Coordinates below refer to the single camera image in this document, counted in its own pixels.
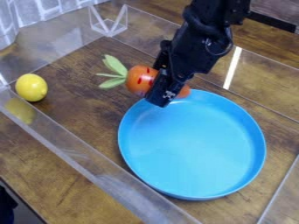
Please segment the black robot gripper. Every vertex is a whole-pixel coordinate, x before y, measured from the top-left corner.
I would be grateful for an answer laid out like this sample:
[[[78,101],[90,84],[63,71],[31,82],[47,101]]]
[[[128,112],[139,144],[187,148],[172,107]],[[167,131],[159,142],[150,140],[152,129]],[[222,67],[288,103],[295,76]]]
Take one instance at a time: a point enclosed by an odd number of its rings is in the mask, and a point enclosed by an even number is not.
[[[228,27],[220,29],[219,36],[214,37],[183,23],[172,40],[160,43],[154,63],[154,69],[159,72],[144,99],[164,108],[179,95],[187,80],[196,73],[207,74],[231,48],[232,34]]]

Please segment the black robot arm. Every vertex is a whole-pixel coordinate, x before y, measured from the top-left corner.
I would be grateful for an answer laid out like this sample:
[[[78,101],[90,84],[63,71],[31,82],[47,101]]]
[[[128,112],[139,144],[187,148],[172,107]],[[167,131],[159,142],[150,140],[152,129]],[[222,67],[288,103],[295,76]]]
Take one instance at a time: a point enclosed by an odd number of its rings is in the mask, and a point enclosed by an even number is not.
[[[154,69],[158,76],[144,98],[166,107],[196,73],[207,74],[228,54],[232,25],[242,25],[251,0],[191,0],[183,10],[183,24],[172,40],[160,43]]]

